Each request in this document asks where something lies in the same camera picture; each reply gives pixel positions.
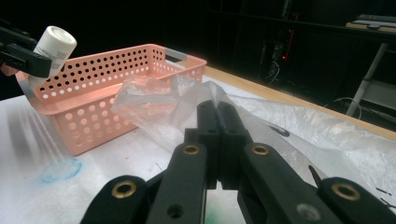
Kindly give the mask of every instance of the metal stand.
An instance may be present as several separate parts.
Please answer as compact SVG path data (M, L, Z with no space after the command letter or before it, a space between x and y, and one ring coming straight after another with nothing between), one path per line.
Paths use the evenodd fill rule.
M346 112L347 115L353 116L358 103L361 100L396 109L396 98L394 97L396 95L396 87L387 83L372 80L373 74L384 56L384 53L387 51L387 48L388 44L381 44L381 47L375 55L366 76L363 78L361 85L356 91L353 102Z

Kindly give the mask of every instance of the basket handle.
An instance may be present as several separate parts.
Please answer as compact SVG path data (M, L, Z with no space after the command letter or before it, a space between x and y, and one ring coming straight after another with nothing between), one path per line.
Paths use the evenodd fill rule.
M179 64L178 62L186 61L187 54L182 53L180 51L174 49L165 48L165 62L172 64L173 66L179 67L181 69L185 69L186 67Z

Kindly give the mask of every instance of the clear plastic bag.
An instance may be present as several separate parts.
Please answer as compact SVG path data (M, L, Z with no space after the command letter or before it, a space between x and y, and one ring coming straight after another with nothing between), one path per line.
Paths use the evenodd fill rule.
M235 106L253 141L276 149L305 182L315 186L312 166L321 178L350 179L396 204L395 141L312 108L227 94L212 81L197 83L178 75L168 82L140 78L123 84L112 111L171 152L183 142L186 128L197 127L198 104L225 101ZM227 204L237 210L235 203Z

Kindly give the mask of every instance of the blue stain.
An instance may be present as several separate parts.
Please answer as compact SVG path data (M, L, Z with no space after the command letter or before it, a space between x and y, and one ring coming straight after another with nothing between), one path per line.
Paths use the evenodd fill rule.
M76 176L81 170L82 163L75 158L56 161L47 165L41 175L44 183L53 183Z

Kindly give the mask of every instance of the white bottle cap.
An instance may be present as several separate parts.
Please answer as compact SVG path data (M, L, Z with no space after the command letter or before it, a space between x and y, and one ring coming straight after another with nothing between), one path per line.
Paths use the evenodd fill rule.
M52 60L49 77L56 76L77 45L76 39L64 29L49 26L35 46L35 53ZM47 78L29 76L30 88L43 84Z

